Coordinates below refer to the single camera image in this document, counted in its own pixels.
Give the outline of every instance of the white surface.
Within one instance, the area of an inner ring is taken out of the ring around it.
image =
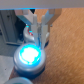
[[[84,7],[84,0],[0,0],[0,9]]]
[[[8,81],[13,66],[13,57],[0,55],[0,84],[4,84]]]

